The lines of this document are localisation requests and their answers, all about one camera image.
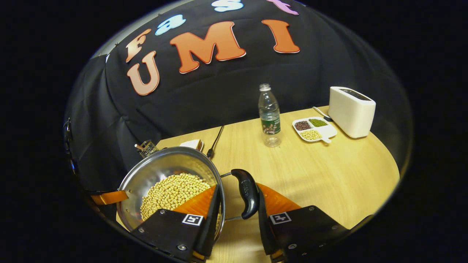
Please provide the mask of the white spoon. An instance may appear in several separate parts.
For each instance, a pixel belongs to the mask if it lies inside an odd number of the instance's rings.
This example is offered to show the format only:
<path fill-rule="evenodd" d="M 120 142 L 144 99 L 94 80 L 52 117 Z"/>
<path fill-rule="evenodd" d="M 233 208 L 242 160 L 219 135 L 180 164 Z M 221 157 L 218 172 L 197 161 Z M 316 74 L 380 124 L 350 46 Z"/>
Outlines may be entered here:
<path fill-rule="evenodd" d="M 333 119 L 326 115 L 324 112 L 322 112 L 318 107 L 313 107 L 313 109 L 316 110 L 319 114 L 321 114 L 326 121 L 333 122 Z"/>

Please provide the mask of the black backdrop cloth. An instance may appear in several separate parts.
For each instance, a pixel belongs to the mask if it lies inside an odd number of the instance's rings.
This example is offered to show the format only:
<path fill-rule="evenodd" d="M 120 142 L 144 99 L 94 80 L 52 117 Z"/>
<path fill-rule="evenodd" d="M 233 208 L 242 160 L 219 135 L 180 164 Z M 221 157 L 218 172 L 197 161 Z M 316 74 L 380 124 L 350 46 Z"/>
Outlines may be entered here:
<path fill-rule="evenodd" d="M 411 154 L 408 95 L 381 55 L 356 32 L 301 2 L 177 1 L 105 43 L 75 81 L 64 113 L 83 188 L 115 190 L 141 157 L 137 142 L 259 117 L 259 85 L 281 113 L 325 106 L 332 86 L 376 102 L 371 132 L 400 171 Z"/>

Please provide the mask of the clear plastic water bottle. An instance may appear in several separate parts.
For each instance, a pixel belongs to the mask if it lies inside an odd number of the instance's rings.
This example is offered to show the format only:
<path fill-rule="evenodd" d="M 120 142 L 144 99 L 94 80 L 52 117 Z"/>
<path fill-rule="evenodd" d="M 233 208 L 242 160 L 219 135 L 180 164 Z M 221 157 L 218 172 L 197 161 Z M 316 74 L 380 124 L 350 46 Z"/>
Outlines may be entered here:
<path fill-rule="evenodd" d="M 281 144 L 281 123 L 279 103 L 271 91 L 271 85 L 259 85 L 258 111 L 262 125 L 263 142 L 269 148 Z"/>

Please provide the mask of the white toaster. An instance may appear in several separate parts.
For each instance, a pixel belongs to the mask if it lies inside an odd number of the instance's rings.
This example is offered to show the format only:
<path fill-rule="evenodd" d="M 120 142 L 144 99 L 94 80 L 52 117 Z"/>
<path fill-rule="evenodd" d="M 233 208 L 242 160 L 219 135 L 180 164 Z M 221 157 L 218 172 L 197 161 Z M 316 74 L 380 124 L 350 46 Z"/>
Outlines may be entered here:
<path fill-rule="evenodd" d="M 345 87 L 330 87 L 329 117 L 351 138 L 369 135 L 376 102 L 362 93 Z"/>

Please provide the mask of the white divided bean dish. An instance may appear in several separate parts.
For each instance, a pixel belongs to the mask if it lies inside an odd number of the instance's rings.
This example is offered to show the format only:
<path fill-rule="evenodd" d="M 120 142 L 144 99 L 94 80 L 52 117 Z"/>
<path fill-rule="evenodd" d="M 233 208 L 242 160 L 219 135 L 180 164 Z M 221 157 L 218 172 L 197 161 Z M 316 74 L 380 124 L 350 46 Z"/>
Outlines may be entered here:
<path fill-rule="evenodd" d="M 323 141 L 331 143 L 331 138 L 337 135 L 336 128 L 329 121 L 321 117 L 294 120 L 292 127 L 299 137 L 306 142 Z"/>

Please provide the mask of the pile of soybeans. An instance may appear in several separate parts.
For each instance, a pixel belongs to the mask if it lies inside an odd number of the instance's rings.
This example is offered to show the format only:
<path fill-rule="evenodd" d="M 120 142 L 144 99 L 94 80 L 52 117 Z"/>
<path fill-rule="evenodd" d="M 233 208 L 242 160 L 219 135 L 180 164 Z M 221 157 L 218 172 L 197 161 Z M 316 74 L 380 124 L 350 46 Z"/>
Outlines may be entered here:
<path fill-rule="evenodd" d="M 142 220 L 147 220 L 159 209 L 208 217 L 216 186 L 209 185 L 197 175 L 171 175 L 150 187 L 142 197 Z"/>

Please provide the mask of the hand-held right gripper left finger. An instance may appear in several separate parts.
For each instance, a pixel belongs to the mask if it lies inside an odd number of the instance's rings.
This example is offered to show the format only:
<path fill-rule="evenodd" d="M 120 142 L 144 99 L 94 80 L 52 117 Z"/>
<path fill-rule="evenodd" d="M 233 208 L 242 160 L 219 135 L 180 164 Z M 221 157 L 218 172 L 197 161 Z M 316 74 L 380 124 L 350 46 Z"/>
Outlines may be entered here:
<path fill-rule="evenodd" d="M 215 243 L 221 190 L 206 190 L 212 197 L 206 216 L 159 209 L 131 234 L 171 263 L 205 263 Z"/>

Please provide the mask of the stainless steel pot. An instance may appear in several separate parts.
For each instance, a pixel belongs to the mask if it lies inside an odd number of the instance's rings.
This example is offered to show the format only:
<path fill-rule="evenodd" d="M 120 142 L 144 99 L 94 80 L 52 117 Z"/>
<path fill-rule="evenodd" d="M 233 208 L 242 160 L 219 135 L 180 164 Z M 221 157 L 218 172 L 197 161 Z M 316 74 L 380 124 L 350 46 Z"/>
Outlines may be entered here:
<path fill-rule="evenodd" d="M 239 195 L 245 205 L 241 219 L 251 218 L 258 211 L 260 193 L 249 172 L 232 169 L 220 174 L 214 163 L 201 151 L 176 146 L 145 157 L 124 177 L 119 190 L 125 191 L 128 198 L 117 203 L 117 214 L 122 225 L 128 231 L 140 226 L 145 218 L 141 208 L 144 196 L 156 183 L 179 174 L 194 175 L 210 187 L 219 189 L 220 204 L 215 206 L 215 213 L 219 214 L 220 219 L 215 228 L 214 241 L 219 239 L 226 221 L 226 195 L 221 178 L 233 175 L 238 180 Z"/>

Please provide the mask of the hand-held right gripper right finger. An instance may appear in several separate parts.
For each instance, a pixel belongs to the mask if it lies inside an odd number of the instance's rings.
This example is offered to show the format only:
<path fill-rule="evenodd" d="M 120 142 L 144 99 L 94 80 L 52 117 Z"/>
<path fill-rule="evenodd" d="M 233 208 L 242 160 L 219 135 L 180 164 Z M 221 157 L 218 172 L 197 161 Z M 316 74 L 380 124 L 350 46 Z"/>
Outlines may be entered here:
<path fill-rule="evenodd" d="M 321 263 L 321 255 L 349 234 L 317 206 L 302 207 L 272 188 L 257 186 L 260 236 L 271 263 Z"/>

